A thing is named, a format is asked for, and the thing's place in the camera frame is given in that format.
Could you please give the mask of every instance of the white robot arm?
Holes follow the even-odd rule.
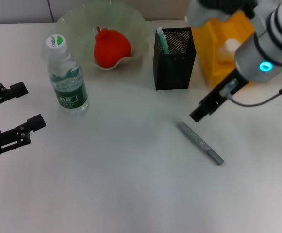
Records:
[[[259,4],[255,0],[192,0],[187,19],[193,26],[201,26],[212,18],[226,21],[237,10],[243,10],[251,19],[255,33],[236,51],[236,69],[192,112],[190,116],[195,122],[212,114],[227,99],[233,101],[232,95],[249,81],[268,82],[282,72],[282,3],[274,0]]]

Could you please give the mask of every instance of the white wall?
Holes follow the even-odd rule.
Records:
[[[50,0],[54,19],[66,11],[92,0]],[[186,14],[189,0],[116,0],[139,10],[145,19],[180,19]]]
[[[0,0],[0,23],[51,22],[47,0]]]

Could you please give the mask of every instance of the clear fruit bowl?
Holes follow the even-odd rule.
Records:
[[[94,58],[97,27],[124,34],[131,44],[130,57],[120,59],[111,68],[102,68]],[[68,11],[57,22],[57,32],[65,37],[70,52],[85,66],[103,70],[115,68],[143,55],[149,30],[142,14],[122,2],[95,1]]]

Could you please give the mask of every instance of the black mesh pencil holder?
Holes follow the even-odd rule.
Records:
[[[156,33],[153,64],[156,90],[187,89],[196,57],[191,28],[168,28],[163,32],[170,54],[164,54]]]

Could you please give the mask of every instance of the gray marker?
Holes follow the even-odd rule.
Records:
[[[177,127],[181,132],[194,144],[196,144],[204,153],[206,153],[214,162],[218,165],[222,165],[224,160],[208,145],[202,140],[188,125],[184,122],[178,123]]]

